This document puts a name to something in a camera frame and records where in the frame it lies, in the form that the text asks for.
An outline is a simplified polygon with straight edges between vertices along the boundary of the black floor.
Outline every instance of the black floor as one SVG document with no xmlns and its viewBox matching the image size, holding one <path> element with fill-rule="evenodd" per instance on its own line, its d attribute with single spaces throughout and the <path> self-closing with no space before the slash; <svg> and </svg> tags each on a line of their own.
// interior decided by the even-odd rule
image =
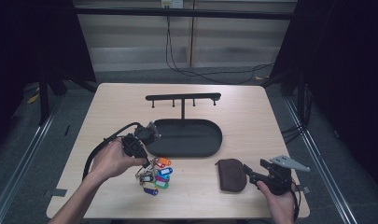
<svg viewBox="0 0 378 224">
<path fill-rule="evenodd" d="M 213 72 L 215 70 L 197 69 L 196 71 Z M 266 79 L 269 71 L 271 70 L 258 71 L 255 74 L 255 77 L 258 78 L 251 78 L 244 85 L 258 85 Z M 99 82 L 190 84 L 221 84 L 209 80 L 209 78 L 226 83 L 238 83 L 247 80 L 250 76 L 250 74 L 228 74 L 226 76 L 207 76 L 207 78 L 187 77 L 171 70 L 97 74 Z M 6 215 L 2 216 L 2 223 L 46 223 L 49 220 L 46 217 L 46 210 L 50 198 L 45 197 L 44 193 L 46 190 L 56 187 L 93 97 L 93 93 L 83 90 L 75 84 L 66 83 L 66 85 L 68 92 L 64 97 L 51 95 L 52 103 L 61 101 L 61 104 L 57 107 L 54 119 L 35 154 L 34 161 L 18 185 L 18 191 L 8 207 Z M 16 171 L 38 128 L 39 102 L 26 104 L 26 100 L 33 93 L 30 87 L 28 89 L 25 99 L 9 124 L 8 135 L 0 144 L 0 195 Z M 279 85 L 272 85 L 266 89 L 266 92 L 281 131 L 292 127 L 295 123 L 287 109 L 287 99 L 280 94 Z M 326 162 L 357 223 L 378 223 L 377 186 L 352 158 L 345 143 L 334 136 L 334 130 L 329 125 L 328 119 L 316 106 L 312 110 L 308 130 L 318 146 L 321 159 Z M 311 190 L 305 195 L 311 215 L 299 219 L 297 223 L 343 223 L 342 215 L 336 208 L 327 185 L 319 175 L 314 160 L 308 153 L 307 146 L 301 137 L 298 136 L 288 143 L 287 149 L 291 158 L 312 168 L 310 173 L 298 172 L 301 183 Z M 91 223 L 108 223 L 108 220 L 93 220 Z"/>
</svg>

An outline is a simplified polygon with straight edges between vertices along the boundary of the hand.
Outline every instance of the hand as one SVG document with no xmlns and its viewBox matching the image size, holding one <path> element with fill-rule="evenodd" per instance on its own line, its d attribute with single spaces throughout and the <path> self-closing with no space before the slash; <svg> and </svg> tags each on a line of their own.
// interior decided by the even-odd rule
<svg viewBox="0 0 378 224">
<path fill-rule="evenodd" d="M 103 181 L 124 173 L 131 166 L 139 166 L 147 161 L 144 158 L 132 158 L 122 150 L 121 138 L 116 138 L 105 146 L 93 159 L 91 173 L 97 174 Z"/>
<path fill-rule="evenodd" d="M 291 192 L 289 191 L 283 195 L 274 195 L 264 182 L 258 181 L 257 185 L 267 199 L 268 209 L 273 217 L 273 221 L 276 224 L 294 223 L 294 199 Z"/>
</svg>

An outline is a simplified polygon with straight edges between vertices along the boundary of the keychain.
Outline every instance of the keychain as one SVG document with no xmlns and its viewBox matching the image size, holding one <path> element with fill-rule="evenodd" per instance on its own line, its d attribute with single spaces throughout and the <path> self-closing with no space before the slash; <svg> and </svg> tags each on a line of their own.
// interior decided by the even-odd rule
<svg viewBox="0 0 378 224">
<path fill-rule="evenodd" d="M 168 189 L 170 174 L 173 172 L 173 169 L 168 167 L 170 165 L 171 161 L 166 158 L 154 158 L 148 168 L 140 168 L 135 177 L 145 193 L 156 196 L 159 193 L 158 189 Z"/>
</svg>

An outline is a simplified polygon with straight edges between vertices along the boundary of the blue key tag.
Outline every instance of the blue key tag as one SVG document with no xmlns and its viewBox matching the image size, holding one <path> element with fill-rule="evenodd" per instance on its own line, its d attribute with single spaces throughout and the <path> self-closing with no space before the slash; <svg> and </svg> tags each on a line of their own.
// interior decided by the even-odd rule
<svg viewBox="0 0 378 224">
<path fill-rule="evenodd" d="M 168 175 L 168 174 L 171 174 L 173 171 L 173 169 L 171 167 L 167 167 L 167 168 L 164 168 L 162 170 L 159 170 L 157 172 L 158 175 Z"/>
<path fill-rule="evenodd" d="M 167 182 L 162 182 L 160 180 L 156 180 L 154 184 L 157 186 L 157 188 L 160 188 L 160 189 L 168 189 L 168 186 L 169 186 Z"/>
<path fill-rule="evenodd" d="M 159 191 L 157 189 L 146 189 L 146 188 L 143 188 L 143 191 L 148 193 L 148 194 L 151 194 L 153 196 L 156 196 L 157 194 L 159 194 Z"/>
</svg>

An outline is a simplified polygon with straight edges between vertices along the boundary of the brown leather pouch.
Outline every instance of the brown leather pouch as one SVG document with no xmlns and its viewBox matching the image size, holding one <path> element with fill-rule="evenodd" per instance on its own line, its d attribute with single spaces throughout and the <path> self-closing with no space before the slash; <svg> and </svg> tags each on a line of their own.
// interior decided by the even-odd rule
<svg viewBox="0 0 378 224">
<path fill-rule="evenodd" d="M 246 174 L 243 164 L 236 159 L 220 160 L 218 165 L 218 177 L 220 189 L 229 192 L 240 192 L 246 186 Z"/>
</svg>

